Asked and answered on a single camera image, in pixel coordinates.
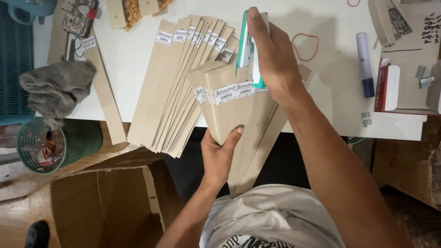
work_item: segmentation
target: stapler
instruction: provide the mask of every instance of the stapler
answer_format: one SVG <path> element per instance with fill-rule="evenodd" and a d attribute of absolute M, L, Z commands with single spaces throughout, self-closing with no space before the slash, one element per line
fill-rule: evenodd
<path fill-rule="evenodd" d="M 258 58 L 258 53 L 255 46 L 254 38 L 248 32 L 247 13 L 248 11 L 245 11 L 243 13 L 242 31 L 240 34 L 239 54 L 237 58 L 236 67 L 242 68 L 249 66 L 250 79 L 253 79 L 253 86 L 264 89 L 266 88 L 266 85 L 263 82 L 262 78 L 260 77 L 259 58 Z M 260 13 L 260 15 L 262 16 L 269 33 L 268 13 L 263 12 Z"/>
<path fill-rule="evenodd" d="M 412 33 L 412 27 L 397 0 L 369 0 L 368 6 L 381 45 L 393 45 L 403 35 Z"/>

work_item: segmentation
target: hand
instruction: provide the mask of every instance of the hand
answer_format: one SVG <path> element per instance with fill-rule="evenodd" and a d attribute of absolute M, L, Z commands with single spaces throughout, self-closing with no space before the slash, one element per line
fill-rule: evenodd
<path fill-rule="evenodd" d="M 248 10 L 247 24 L 256 42 L 259 70 L 271 97 L 281 106 L 289 105 L 293 97 L 308 94 L 300 77 L 289 36 L 269 23 L 269 31 L 256 7 Z"/>
<path fill-rule="evenodd" d="M 239 142 L 243 134 L 243 127 L 237 127 L 231 131 L 225 144 L 219 146 L 211 137 L 210 131 L 207 128 L 205 136 L 201 142 L 202 157 L 204 160 L 204 177 L 202 181 L 216 187 L 218 190 L 228 180 L 228 174 L 231 169 L 231 162 L 233 161 L 234 148 Z"/>

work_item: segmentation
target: white table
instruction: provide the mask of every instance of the white table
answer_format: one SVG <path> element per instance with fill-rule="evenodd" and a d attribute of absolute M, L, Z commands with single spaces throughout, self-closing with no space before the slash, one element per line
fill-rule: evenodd
<path fill-rule="evenodd" d="M 103 15 L 94 22 L 96 39 L 123 122 L 131 122 L 146 73 L 154 38 L 161 18 L 176 22 L 188 14 L 209 15 L 236 28 L 239 37 L 243 11 L 250 6 L 268 12 L 269 19 L 292 38 L 297 33 L 317 35 L 320 46 L 316 57 L 303 62 L 313 70 L 306 83 L 308 92 L 340 135 L 420 140 L 426 116 L 375 113 L 374 98 L 363 97 L 355 35 L 366 32 L 370 59 L 376 81 L 380 61 L 380 45 L 373 46 L 376 34 L 370 19 L 367 1 L 349 7 L 346 0 L 176 0 L 159 17 L 144 17 L 127 33 L 111 30 L 105 2 L 100 2 Z M 34 25 L 35 67 L 46 65 L 51 32 L 51 19 Z M 296 39 L 302 58 L 315 50 L 316 40 Z M 373 125 L 363 127 L 361 113 L 369 111 Z M 105 120 L 95 90 L 81 102 L 69 118 Z M 201 115 L 197 124 L 206 127 Z M 292 132 L 287 124 L 284 132 Z"/>

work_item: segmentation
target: blue cap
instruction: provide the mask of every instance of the blue cap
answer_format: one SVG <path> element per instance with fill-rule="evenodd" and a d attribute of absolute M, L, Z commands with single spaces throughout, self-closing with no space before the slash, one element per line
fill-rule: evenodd
<path fill-rule="evenodd" d="M 363 80 L 363 93 L 365 98 L 372 98 L 375 96 L 374 79 Z"/>

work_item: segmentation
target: teal stapler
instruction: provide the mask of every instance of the teal stapler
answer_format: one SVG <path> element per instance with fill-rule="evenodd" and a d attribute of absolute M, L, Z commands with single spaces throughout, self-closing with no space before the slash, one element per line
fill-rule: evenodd
<path fill-rule="evenodd" d="M 255 46 L 254 38 L 248 32 L 247 13 L 243 13 L 242 31 L 240 34 L 239 54 L 237 58 L 237 68 L 250 67 L 250 79 L 253 79 L 253 86 L 256 88 L 266 88 L 265 83 L 260 77 L 259 58 Z M 269 32 L 268 13 L 260 13 Z"/>

